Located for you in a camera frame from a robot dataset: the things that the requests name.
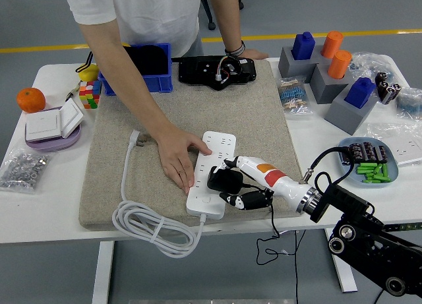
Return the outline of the person's right hand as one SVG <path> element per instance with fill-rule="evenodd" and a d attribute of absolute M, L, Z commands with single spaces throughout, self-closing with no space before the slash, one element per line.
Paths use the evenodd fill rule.
<path fill-rule="evenodd" d="M 188 148 L 194 147 L 205 156 L 212 151 L 197 136 L 183 131 L 173 124 L 164 127 L 155 137 L 164 173 L 185 194 L 194 185 L 195 176 Z"/>

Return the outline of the person's left hand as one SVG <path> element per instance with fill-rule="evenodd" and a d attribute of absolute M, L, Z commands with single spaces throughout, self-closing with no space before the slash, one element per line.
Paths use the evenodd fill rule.
<path fill-rule="evenodd" d="M 262 59 L 269 58 L 269 56 L 267 53 L 261 52 L 256 49 L 245 49 L 243 53 L 239 56 L 239 58 L 262 60 Z"/>

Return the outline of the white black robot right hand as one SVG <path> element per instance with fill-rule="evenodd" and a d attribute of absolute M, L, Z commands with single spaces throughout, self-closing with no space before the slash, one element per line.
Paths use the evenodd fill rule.
<path fill-rule="evenodd" d="M 240 194 L 243 176 L 262 185 L 263 189 Z M 240 210 L 268 207 L 274 197 L 283 197 L 290 210 L 301 214 L 316 189 L 308 184 L 292 180 L 284 172 L 256 157 L 236 156 L 225 159 L 221 165 L 211 168 L 207 187 L 219 192 L 220 198 Z"/>

